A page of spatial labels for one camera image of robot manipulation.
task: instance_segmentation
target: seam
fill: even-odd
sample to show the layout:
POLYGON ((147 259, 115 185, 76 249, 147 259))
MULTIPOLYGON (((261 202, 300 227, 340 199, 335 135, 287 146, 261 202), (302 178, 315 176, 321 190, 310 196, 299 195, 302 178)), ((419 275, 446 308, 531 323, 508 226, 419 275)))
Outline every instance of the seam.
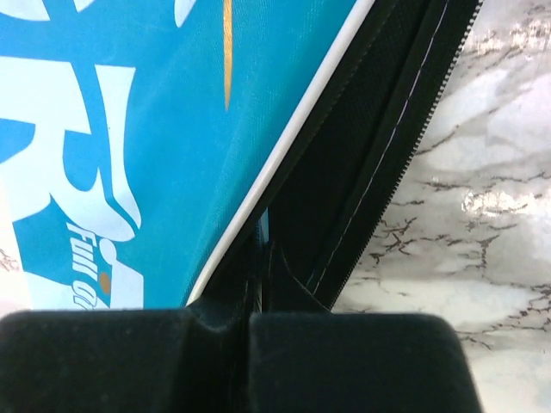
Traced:
MULTIPOLYGON (((267 278, 267 281, 268 281, 268 288, 271 290, 271 285, 272 285, 272 261, 274 259, 274 250, 276 249, 276 243, 272 243, 271 245, 271 248, 269 249, 269 256, 268 256, 268 276, 266 277, 267 278)), ((269 306, 272 306, 272 295, 270 293, 268 293, 268 299, 267 299, 268 303, 266 303, 267 305, 269 306)))
POLYGON ((282 256, 282 260, 283 260, 283 267, 285 269, 285 271, 287 271, 287 274, 288 276, 293 280, 293 281, 296 281, 297 284, 298 284, 298 287, 302 290, 302 291, 305 291, 306 293, 308 293, 308 295, 311 295, 312 296, 312 293, 310 293, 310 291, 308 291, 308 289, 304 286, 304 284, 302 284, 294 275, 293 273, 291 272, 291 268, 289 267, 289 264, 287 262, 287 257, 285 256, 285 251, 283 251, 283 249, 281 249, 281 256, 282 256))
POLYGON ((406 109, 410 103, 410 100, 412 98, 412 94, 413 94, 413 91, 415 90, 416 86, 417 86, 417 82, 419 80, 419 76, 421 76, 421 71, 423 70, 424 68, 424 64, 426 63, 427 61, 427 58, 429 56, 429 53, 430 53, 430 50, 432 49, 432 44, 434 42, 434 38, 436 37, 436 34, 438 33, 438 30, 440 29, 440 25, 442 24, 442 20, 446 14, 446 11, 448 10, 448 4, 449 4, 449 0, 446 0, 446 3, 444 4, 444 8, 442 10, 442 14, 440 15, 440 20, 438 21, 438 24, 436 25, 436 28, 435 28, 435 31, 434 33, 432 34, 432 36, 430 37, 430 42, 429 42, 429 45, 427 46, 427 50, 425 51, 424 53, 424 57, 423 57, 423 61, 421 62, 421 65, 419 66, 419 69, 418 69, 418 72, 417 72, 417 75, 415 76, 415 80, 413 81, 413 85, 412 85, 412 88, 410 89, 410 93, 409 93, 409 96, 407 97, 406 99, 406 102, 404 103, 404 107, 402 108, 402 112, 398 118, 398 121, 396 122, 396 125, 394 126, 394 129, 390 135, 390 139, 388 140, 388 143, 387 143, 387 146, 385 147, 385 150, 382 152, 382 155, 381 155, 381 158, 379 159, 379 163, 377 164, 377 166, 375 167, 375 171, 373 172, 373 174, 371 175, 371 178, 369 179, 369 182, 368 182, 368 185, 366 186, 365 190, 363 191, 363 194, 362 194, 362 197, 360 198, 360 200, 358 201, 357 205, 356 205, 356 209, 354 210, 354 212, 352 213, 352 215, 350 216, 346 226, 344 227, 344 231, 343 233, 341 234, 341 237, 338 239, 338 242, 337 242, 337 245, 335 246, 335 248, 333 249, 333 251, 331 252, 331 255, 329 256, 329 260, 327 261, 326 265, 324 266, 324 269, 321 273, 321 275, 319 276, 319 280, 316 284, 316 287, 314 288, 313 290, 313 293, 315 294, 317 291, 318 291, 318 288, 319 288, 319 284, 321 283, 321 281, 324 279, 324 276, 325 276, 325 273, 327 272, 327 269, 329 268, 329 265, 331 264, 332 262, 332 259, 333 257, 335 256, 335 253, 337 252, 338 250, 338 247, 340 246, 340 244, 343 242, 343 239, 344 237, 346 236, 346 233, 348 232, 348 229, 350 228, 350 224, 352 223, 352 219, 354 219, 354 217, 356 216, 357 212, 358 212, 358 209, 360 208, 360 205, 363 203, 363 198, 365 198, 365 195, 367 194, 367 192, 369 191, 369 189, 371 188, 371 184, 373 183, 373 180, 375 178, 375 176, 377 175, 377 171, 379 170, 381 164, 382 164, 382 161, 383 159, 385 158, 385 155, 387 154, 388 152, 388 148, 390 147, 390 145, 392 144, 393 142, 393 139, 394 139, 394 136, 396 135, 396 131, 398 130, 398 127, 400 125, 400 123, 402 122, 402 119, 404 118, 404 113, 406 112, 406 109))

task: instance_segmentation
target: orange graphic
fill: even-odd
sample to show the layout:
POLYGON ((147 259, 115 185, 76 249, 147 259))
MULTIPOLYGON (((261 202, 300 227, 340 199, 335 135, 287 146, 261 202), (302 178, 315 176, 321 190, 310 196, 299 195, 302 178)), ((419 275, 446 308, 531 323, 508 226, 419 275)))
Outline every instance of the orange graphic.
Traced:
POLYGON ((233 71, 232 0, 224 0, 224 95, 226 110, 230 108, 233 71))
POLYGON ((109 275, 107 273, 101 273, 99 282, 100 282, 100 288, 102 289, 103 293, 110 295, 111 279, 109 278, 109 275))

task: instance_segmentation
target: blue fabric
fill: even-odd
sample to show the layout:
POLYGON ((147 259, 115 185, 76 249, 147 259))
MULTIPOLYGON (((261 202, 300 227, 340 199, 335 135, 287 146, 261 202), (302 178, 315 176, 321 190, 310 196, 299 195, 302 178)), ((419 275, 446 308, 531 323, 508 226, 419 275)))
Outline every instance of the blue fabric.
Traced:
POLYGON ((233 0, 228 108, 224 0, 0 5, 0 176, 35 307, 181 305, 354 2, 233 0))

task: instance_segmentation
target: stitching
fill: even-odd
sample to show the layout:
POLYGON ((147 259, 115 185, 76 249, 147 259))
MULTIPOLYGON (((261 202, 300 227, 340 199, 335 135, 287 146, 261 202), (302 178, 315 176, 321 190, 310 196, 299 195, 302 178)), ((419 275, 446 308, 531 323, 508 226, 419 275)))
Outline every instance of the stitching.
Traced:
POLYGON ((305 287, 305 285, 303 283, 301 283, 299 280, 297 280, 297 278, 293 275, 293 273, 291 272, 291 268, 289 267, 289 263, 287 262, 287 257, 285 256, 285 251, 283 251, 282 249, 282 260, 283 260, 283 265, 285 267, 285 270, 287 271, 287 274, 289 275, 289 277, 291 277, 293 280, 295 280, 298 285, 299 285, 299 288, 305 292, 308 293, 308 295, 311 295, 312 296, 312 293, 310 293, 310 291, 308 291, 308 289, 305 287))
POLYGON ((404 113, 406 112, 407 106, 409 105, 410 99, 412 98, 412 94, 413 94, 413 91, 415 90, 415 87, 417 86, 417 82, 419 80, 419 76, 421 75, 421 71, 423 70, 424 64, 426 63, 427 57, 429 56, 430 49, 432 49, 432 43, 434 41, 434 38, 436 37, 436 34, 438 33, 438 30, 440 29, 440 25, 442 24, 442 20, 444 18, 444 15, 446 14, 446 11, 448 10, 448 3, 449 3, 449 0, 446 0, 446 3, 444 5, 444 9, 442 10, 442 14, 440 15, 440 20, 438 21, 438 24, 436 25, 436 29, 435 29, 434 33, 432 34, 432 37, 430 38, 429 45, 427 47, 426 52, 424 53, 423 61, 421 62, 421 65, 419 66, 419 70, 417 72, 417 75, 415 76, 415 81, 413 82, 412 88, 410 89, 409 96, 407 97, 406 102, 404 104, 404 107, 402 108, 402 113, 400 114, 400 116, 398 118, 398 122, 396 122, 396 125, 394 126, 393 132, 390 135, 390 139, 388 140, 387 146, 385 147, 385 150, 382 152, 381 158, 379 159, 379 163, 375 167, 375 171, 374 171, 373 175, 371 176, 371 178, 369 179, 368 185, 365 188, 365 190, 363 191, 362 197, 360 198, 358 204, 356 205, 356 209, 354 210, 354 212, 350 216, 350 218, 348 220, 348 223, 344 227, 344 231, 341 234, 341 237, 338 239, 337 245, 335 246, 335 248, 331 252, 331 255, 329 256, 329 260, 327 261, 326 265, 324 266, 324 270, 322 271, 321 276, 319 277, 318 283, 316 284, 316 287, 313 290, 314 294, 318 291, 319 284, 324 279, 324 275, 327 272, 327 269, 329 268, 329 265, 331 264, 331 261, 332 261, 333 257, 335 256, 335 252, 337 252, 338 247, 343 242, 344 236, 348 232, 348 229, 350 228, 350 224, 352 223, 352 219, 356 216, 356 213, 358 212, 358 209, 360 208, 360 205, 363 202, 363 198, 365 197, 366 193, 371 188, 371 184, 373 183, 373 179, 374 179, 375 175, 377 175, 377 171, 379 170, 379 168, 381 166, 381 163, 382 163, 383 159, 385 158, 385 155, 388 152, 388 148, 390 147, 390 144, 392 144, 392 142, 393 142, 394 135, 396 134, 396 131, 397 131, 397 129, 398 129, 403 117, 404 117, 404 113))

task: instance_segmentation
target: black zipper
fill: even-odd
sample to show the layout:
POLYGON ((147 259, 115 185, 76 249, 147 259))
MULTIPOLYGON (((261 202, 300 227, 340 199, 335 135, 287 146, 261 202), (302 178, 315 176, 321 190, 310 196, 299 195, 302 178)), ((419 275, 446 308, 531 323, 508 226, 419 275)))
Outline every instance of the black zipper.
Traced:
POLYGON ((402 76, 401 84, 394 91, 393 98, 388 105, 388 114, 379 127, 379 136, 375 138, 374 147, 357 178, 355 191, 341 212, 340 219, 334 226, 332 235, 325 244, 307 282, 314 297, 328 308, 334 306, 337 297, 343 291, 409 167, 461 54, 483 0, 475 1, 474 10, 467 16, 467 19, 465 9, 468 9, 469 5, 466 3, 469 2, 459 4, 459 2, 448 0, 432 2, 430 5, 435 9, 431 13, 440 14, 432 34, 429 34, 430 40, 427 43, 426 39, 423 39, 427 35, 427 28, 424 28, 425 33, 420 33, 416 42, 420 42, 426 48, 423 51, 422 46, 418 50, 415 50, 416 46, 413 47, 404 66, 406 75, 402 76), (463 27, 466 27, 466 30, 443 80, 437 87, 436 98, 427 105, 425 97, 430 96, 430 92, 427 93, 427 89, 430 87, 424 88, 424 83, 433 83, 430 80, 430 67, 427 65, 434 64, 434 61, 439 59, 438 53, 443 52, 439 45, 446 40, 446 36, 439 36, 439 33, 446 33, 447 25, 451 19, 457 18, 457 16, 461 18, 461 13, 458 11, 464 12, 463 19, 466 19, 467 24, 463 27), (418 68, 417 73, 412 77, 411 74, 415 72, 416 68, 418 68), (414 139, 408 136, 408 130, 416 129, 419 113, 408 108, 408 104, 417 105, 418 108, 429 108, 428 114, 424 118, 420 118, 424 120, 422 120, 420 132, 414 139), (409 151, 405 151, 404 146, 409 147, 409 151))

